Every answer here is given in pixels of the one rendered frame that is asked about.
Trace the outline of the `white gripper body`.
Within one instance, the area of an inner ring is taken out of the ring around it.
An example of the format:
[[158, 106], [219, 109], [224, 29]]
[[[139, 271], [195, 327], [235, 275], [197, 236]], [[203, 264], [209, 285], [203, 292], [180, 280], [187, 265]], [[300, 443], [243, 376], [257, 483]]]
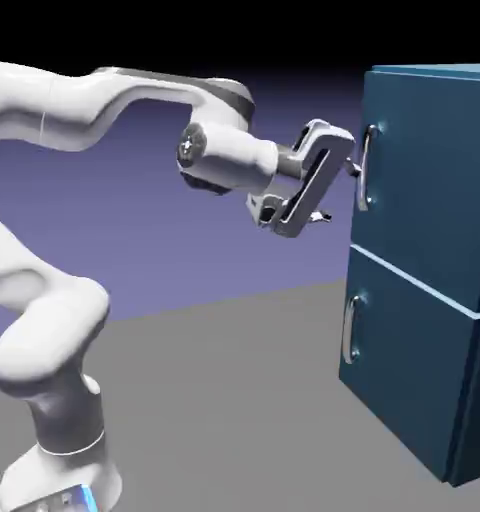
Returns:
[[277, 146], [278, 162], [273, 184], [286, 186], [273, 231], [296, 238], [329, 186], [346, 163], [355, 145], [346, 129], [322, 119], [312, 119], [292, 148]]

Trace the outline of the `blue cabinet door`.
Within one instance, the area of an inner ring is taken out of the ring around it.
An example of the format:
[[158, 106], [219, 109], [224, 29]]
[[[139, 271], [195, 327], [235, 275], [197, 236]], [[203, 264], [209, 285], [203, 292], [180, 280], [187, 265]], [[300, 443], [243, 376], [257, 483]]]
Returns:
[[362, 297], [342, 382], [441, 481], [451, 478], [480, 338], [456, 307], [367, 256], [349, 254], [346, 301]]
[[363, 123], [379, 133], [353, 243], [480, 313], [480, 65], [376, 67]]

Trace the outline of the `blue cabinet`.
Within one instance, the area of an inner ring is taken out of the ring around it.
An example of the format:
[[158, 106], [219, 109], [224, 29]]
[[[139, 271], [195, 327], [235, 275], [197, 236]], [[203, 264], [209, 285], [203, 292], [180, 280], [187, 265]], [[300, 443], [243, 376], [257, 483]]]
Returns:
[[364, 78], [339, 377], [439, 480], [480, 478], [480, 64]]

